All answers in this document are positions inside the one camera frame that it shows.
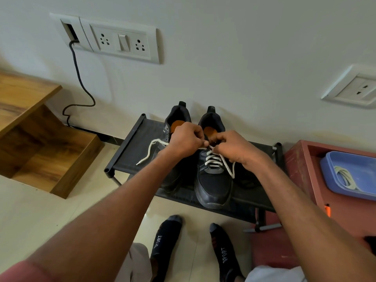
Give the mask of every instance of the person's left hand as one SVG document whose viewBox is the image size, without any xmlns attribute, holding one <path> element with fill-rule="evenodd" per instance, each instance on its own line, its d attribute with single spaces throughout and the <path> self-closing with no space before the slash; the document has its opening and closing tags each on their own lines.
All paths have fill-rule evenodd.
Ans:
<svg viewBox="0 0 376 282">
<path fill-rule="evenodd" d="M 165 150 L 182 159 L 194 154 L 200 147 L 208 146 L 209 142 L 205 140 L 202 128 L 196 124 L 185 122 L 175 128 Z"/>
</svg>

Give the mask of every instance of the person's right arm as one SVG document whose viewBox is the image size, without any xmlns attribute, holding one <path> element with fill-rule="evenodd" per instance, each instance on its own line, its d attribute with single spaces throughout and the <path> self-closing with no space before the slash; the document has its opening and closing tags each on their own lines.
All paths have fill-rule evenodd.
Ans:
<svg viewBox="0 0 376 282">
<path fill-rule="evenodd" d="M 376 281 L 376 257 L 319 209 L 268 155 L 235 131 L 211 142 L 230 161 L 253 172 L 272 202 L 310 282 Z"/>
</svg>

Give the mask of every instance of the person's left arm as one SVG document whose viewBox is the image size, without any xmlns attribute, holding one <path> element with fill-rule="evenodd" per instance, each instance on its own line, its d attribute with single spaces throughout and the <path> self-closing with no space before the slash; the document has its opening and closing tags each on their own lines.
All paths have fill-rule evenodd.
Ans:
<svg viewBox="0 0 376 282">
<path fill-rule="evenodd" d="M 200 126 L 177 127 L 170 144 L 153 161 L 27 260 L 61 281 L 113 281 L 163 179 L 182 158 L 208 145 Z"/>
</svg>

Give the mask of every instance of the wooden furniture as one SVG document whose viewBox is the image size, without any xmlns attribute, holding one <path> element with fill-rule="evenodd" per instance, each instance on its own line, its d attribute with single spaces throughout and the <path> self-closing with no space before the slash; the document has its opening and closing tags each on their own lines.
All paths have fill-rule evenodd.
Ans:
<svg viewBox="0 0 376 282">
<path fill-rule="evenodd" d="M 44 105 L 61 89 L 0 71 L 0 175 L 67 198 L 103 143 Z"/>
<path fill-rule="evenodd" d="M 362 245 L 370 248 L 364 236 L 376 235 L 376 201 L 345 196 L 326 187 L 320 160 L 329 151 L 342 151 L 376 157 L 376 153 L 331 146 L 311 141 L 298 141 L 285 154 L 286 169 L 290 179 L 325 212 L 330 204 L 331 218 L 354 236 Z M 275 213 L 266 212 L 267 224 L 278 223 Z M 251 235 L 253 266 L 293 268 L 299 265 L 297 256 L 283 228 Z"/>
</svg>

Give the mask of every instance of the pants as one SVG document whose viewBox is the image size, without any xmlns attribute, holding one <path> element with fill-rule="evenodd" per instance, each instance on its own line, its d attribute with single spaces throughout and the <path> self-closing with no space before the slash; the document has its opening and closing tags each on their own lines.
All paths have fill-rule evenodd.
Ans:
<svg viewBox="0 0 376 282">
<path fill-rule="evenodd" d="M 152 266 L 146 246 L 133 243 L 120 268 L 115 282 L 149 282 L 152 278 Z M 247 276 L 246 282 L 304 282 L 301 267 L 293 269 L 257 266 Z"/>
</svg>

